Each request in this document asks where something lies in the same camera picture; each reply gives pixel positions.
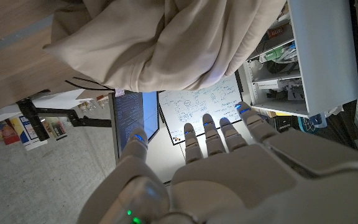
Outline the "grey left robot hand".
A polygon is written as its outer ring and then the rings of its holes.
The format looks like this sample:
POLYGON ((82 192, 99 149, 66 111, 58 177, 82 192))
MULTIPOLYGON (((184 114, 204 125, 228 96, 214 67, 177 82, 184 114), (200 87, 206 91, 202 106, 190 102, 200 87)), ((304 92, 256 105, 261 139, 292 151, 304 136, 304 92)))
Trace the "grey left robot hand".
POLYGON ((85 203, 78 223, 358 223, 358 152, 290 129, 276 131, 244 102, 254 143, 227 118, 203 116, 208 156, 191 124, 185 165, 169 187, 149 168, 143 129, 85 203))

